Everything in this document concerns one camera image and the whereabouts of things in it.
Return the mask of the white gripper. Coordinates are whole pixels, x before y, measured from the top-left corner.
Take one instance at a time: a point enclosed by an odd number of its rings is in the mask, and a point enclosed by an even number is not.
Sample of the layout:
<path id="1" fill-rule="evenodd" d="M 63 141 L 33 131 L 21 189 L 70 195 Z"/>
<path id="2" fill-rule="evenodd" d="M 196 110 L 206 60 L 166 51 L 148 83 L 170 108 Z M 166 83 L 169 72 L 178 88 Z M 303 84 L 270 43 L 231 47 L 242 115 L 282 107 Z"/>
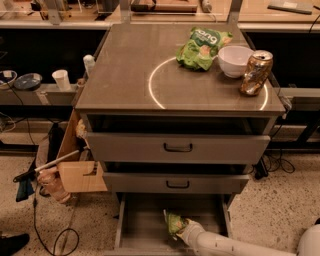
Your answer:
<path id="1" fill-rule="evenodd" d="M 200 223 L 189 220 L 184 230 L 175 233 L 175 238 L 176 240 L 182 239 L 190 248 L 196 250 L 198 248 L 197 237 L 203 232 L 204 228 Z"/>

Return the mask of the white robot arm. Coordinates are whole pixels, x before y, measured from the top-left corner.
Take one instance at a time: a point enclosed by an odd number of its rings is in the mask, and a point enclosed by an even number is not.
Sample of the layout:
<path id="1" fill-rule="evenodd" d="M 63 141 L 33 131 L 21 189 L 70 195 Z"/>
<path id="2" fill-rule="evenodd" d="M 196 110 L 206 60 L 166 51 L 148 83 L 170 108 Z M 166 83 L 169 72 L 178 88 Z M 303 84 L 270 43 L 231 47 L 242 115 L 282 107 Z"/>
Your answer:
<path id="1" fill-rule="evenodd" d="M 196 256 L 320 256 L 320 224 L 308 228 L 300 238 L 295 253 L 238 241 L 206 231 L 203 226 L 189 220 L 177 233 Z"/>

